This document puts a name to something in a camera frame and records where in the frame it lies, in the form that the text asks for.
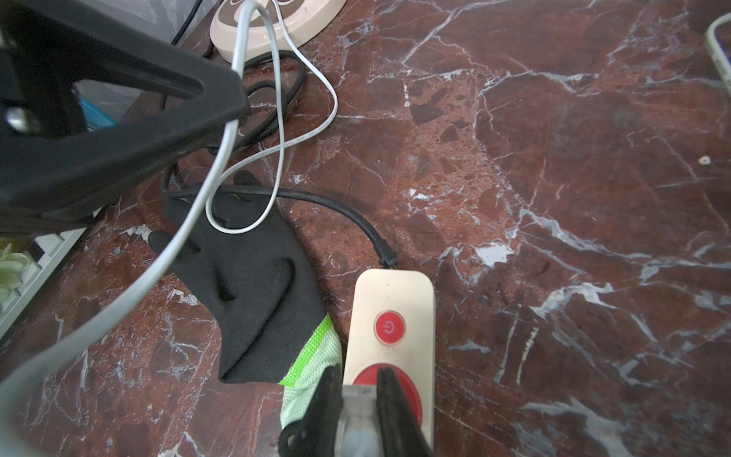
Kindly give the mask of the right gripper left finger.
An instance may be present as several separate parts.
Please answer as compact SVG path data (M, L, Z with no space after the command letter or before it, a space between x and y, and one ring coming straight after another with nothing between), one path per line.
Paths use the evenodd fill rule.
M278 441L282 457L333 457L337 424L343 408L342 369L328 367L304 417L285 427Z

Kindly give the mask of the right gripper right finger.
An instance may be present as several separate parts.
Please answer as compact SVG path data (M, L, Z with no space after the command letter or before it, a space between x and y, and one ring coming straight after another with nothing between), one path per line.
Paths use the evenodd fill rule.
M376 410L384 456L432 456L432 450L393 369L378 369L376 392Z

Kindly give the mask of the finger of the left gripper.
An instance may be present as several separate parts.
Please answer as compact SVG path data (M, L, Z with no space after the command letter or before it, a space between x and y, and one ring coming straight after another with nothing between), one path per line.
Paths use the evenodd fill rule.
M239 74L84 1L1 5L1 230L93 213L249 113Z

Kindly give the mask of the beige red power strip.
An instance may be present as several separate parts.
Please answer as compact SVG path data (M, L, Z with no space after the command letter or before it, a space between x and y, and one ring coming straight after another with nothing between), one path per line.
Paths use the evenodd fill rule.
M374 385L396 372L422 433L434 438L436 296L422 272L367 270L355 286L344 384Z

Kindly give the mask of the black work glove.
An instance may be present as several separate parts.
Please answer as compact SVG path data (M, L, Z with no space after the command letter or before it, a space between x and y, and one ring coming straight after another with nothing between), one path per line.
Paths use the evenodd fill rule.
M310 259L266 196L219 193L219 232L200 216L172 272L213 315L222 334L219 379L265 382L284 389L282 427L302 419L320 378L341 365L342 345L327 314Z

